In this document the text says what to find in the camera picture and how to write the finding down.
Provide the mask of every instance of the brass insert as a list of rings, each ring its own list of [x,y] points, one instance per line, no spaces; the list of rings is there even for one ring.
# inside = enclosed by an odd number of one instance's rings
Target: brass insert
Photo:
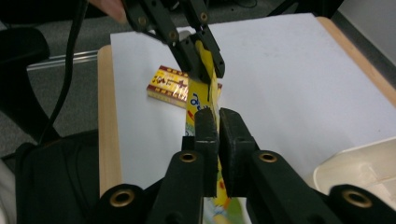
[[[119,189],[111,195],[110,204],[113,207],[123,207],[134,200],[134,192],[131,189]]]
[[[361,208],[369,208],[373,206],[372,201],[367,198],[367,196],[353,189],[344,190],[343,197],[347,202]]]
[[[196,161],[196,159],[197,156],[192,153],[183,153],[180,155],[180,160],[184,162],[192,162],[192,161]]]
[[[264,152],[264,153],[260,154],[259,158],[260,158],[260,160],[265,161],[265,162],[276,162],[277,161],[277,157],[271,153],[268,153],[268,152]]]

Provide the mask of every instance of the white sheet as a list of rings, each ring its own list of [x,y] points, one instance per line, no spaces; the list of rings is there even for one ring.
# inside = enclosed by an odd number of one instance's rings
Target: white sheet
[[[310,14],[210,26],[226,64],[219,106],[241,114],[262,149],[307,176],[332,154],[396,135],[396,110]],[[147,97],[170,50],[111,36],[122,180],[146,188],[180,150],[184,110]]]

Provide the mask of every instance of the black cable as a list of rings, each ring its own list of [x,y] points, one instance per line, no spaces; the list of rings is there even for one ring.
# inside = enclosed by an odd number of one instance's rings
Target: black cable
[[[39,145],[43,143],[43,139],[47,134],[47,131],[52,127],[54,121],[59,115],[59,112],[64,105],[64,101],[66,99],[67,93],[70,89],[70,84],[72,82],[73,76],[73,59],[74,59],[74,51],[76,42],[78,39],[78,33],[81,28],[82,22],[85,18],[85,13],[87,12],[88,0],[79,0],[76,10],[76,15],[73,19],[72,26],[70,28],[69,37],[67,39],[67,47],[66,47],[66,58],[65,58],[65,69],[64,69],[64,84],[62,85],[61,93],[59,94],[58,101],[56,102],[56,106],[52,111],[52,114],[49,118],[49,122],[47,123],[43,133],[41,134],[40,140],[38,142]]]

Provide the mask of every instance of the yellow box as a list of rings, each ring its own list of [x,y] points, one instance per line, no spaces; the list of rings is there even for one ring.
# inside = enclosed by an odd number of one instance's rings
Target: yellow box
[[[161,65],[147,86],[148,96],[186,108],[189,93],[187,73]]]

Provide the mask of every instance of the metal screw hole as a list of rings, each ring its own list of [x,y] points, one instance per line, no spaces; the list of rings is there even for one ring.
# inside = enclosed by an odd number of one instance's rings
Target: metal screw hole
[[[134,200],[134,192],[131,189],[119,189],[111,195],[110,204],[113,207],[123,207]]]
[[[347,202],[361,208],[369,208],[373,206],[372,201],[367,196],[352,189],[344,190],[343,197]]]

